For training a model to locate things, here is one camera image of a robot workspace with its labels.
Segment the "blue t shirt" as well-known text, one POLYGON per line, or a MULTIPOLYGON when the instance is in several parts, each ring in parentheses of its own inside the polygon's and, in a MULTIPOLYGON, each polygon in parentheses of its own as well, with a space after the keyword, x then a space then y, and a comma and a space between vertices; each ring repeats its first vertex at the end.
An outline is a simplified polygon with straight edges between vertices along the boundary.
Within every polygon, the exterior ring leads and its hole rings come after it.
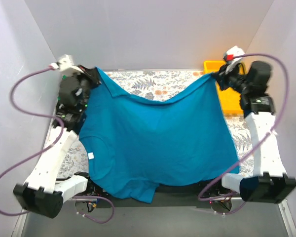
POLYGON ((130 94, 98 70, 79 140, 92 181, 116 198, 151 203, 159 185, 238 173, 216 81, 204 75, 166 101, 130 94))

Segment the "floral patterned table mat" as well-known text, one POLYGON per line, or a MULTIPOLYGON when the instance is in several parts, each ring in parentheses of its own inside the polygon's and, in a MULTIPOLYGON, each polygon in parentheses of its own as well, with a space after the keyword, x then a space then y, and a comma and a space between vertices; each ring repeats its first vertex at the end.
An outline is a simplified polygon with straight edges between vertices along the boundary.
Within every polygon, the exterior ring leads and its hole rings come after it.
MULTIPOLYGON (((127 92, 157 101, 172 98, 204 74, 198 70, 106 71, 105 73, 127 92)), ((252 149, 250 132, 243 115, 226 114, 225 121, 238 157, 242 158, 252 149)), ((67 152, 57 178, 67 179, 79 171, 88 172, 88 156, 82 144, 76 140, 67 152)))

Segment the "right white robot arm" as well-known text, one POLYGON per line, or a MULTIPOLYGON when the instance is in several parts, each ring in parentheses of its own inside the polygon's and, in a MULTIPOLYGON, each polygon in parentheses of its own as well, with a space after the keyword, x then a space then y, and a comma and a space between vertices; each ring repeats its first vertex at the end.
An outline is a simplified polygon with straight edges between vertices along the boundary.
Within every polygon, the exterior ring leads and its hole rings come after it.
POLYGON ((251 64, 247 74, 239 73, 240 64, 224 64, 213 73, 220 90, 228 88, 240 94, 240 107, 249 128, 253 146, 253 175, 244 178, 227 173, 213 184, 219 196, 231 190, 245 202, 281 203, 296 187, 282 164, 276 133, 272 129, 278 116, 273 99, 266 93, 272 67, 263 61, 251 64))

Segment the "folded green t shirt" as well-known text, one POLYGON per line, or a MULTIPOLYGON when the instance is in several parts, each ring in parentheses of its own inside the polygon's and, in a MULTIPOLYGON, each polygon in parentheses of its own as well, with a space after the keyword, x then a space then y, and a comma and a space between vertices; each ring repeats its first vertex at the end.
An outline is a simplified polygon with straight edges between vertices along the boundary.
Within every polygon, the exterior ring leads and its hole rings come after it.
POLYGON ((63 75, 61 78, 58 91, 58 101, 60 101, 64 96, 66 78, 67 76, 65 75, 63 75))

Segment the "yellow plastic bin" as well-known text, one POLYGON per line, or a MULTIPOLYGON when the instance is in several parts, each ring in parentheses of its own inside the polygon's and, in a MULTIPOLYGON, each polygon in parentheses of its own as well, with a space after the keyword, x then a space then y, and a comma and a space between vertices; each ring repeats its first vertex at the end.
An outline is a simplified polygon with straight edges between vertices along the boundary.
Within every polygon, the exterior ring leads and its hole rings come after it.
MULTIPOLYGON (((223 65, 224 61, 205 61, 204 74, 217 72, 223 65)), ((216 83, 216 89, 224 115, 242 116, 243 111, 239 104, 240 94, 234 91, 232 88, 221 91, 218 83, 216 83)))

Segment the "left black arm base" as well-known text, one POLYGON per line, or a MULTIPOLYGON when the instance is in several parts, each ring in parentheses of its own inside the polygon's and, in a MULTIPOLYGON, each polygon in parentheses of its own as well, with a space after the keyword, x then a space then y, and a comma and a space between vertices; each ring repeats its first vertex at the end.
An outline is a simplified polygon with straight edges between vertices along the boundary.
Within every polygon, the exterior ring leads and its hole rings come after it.
POLYGON ((77 197, 104 197, 110 195, 95 184, 87 172, 76 172, 67 178, 57 178, 54 191, 61 192, 64 201, 77 197))

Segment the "aluminium frame rail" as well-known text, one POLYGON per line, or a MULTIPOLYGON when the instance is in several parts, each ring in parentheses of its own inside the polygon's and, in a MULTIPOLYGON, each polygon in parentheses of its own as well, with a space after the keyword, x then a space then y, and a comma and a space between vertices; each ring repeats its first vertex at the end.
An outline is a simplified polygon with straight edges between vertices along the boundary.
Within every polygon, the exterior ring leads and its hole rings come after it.
POLYGON ((64 204, 49 219, 37 214, 22 217, 16 237, 296 237, 287 203, 248 203, 232 200, 234 214, 219 215, 206 204, 198 207, 117 207, 106 224, 77 214, 74 202, 64 204))

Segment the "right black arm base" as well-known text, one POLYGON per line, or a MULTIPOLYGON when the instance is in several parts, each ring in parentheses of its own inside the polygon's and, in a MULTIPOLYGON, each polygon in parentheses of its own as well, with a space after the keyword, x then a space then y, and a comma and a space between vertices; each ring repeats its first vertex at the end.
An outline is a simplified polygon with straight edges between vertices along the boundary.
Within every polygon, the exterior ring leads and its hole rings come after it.
POLYGON ((199 200, 211 200, 216 198, 229 198, 231 196, 238 197, 239 194, 236 191, 227 189, 222 186, 221 180, 217 183, 211 185, 206 189, 206 186, 210 184, 210 182, 199 182, 199 186, 202 188, 200 193, 198 194, 199 200))

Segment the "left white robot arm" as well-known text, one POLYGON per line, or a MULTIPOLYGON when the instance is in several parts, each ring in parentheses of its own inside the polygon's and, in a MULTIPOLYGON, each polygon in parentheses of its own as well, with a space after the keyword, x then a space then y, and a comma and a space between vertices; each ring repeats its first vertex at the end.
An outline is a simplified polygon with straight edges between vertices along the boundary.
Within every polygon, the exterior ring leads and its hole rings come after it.
POLYGON ((82 65, 62 73, 55 117, 44 152, 23 184, 15 185, 13 194, 26 211, 55 218, 63 203, 77 194, 91 197, 95 185, 87 175, 73 175, 60 184, 56 179, 71 145, 78 139, 86 119, 90 91, 101 84, 96 68, 82 65))

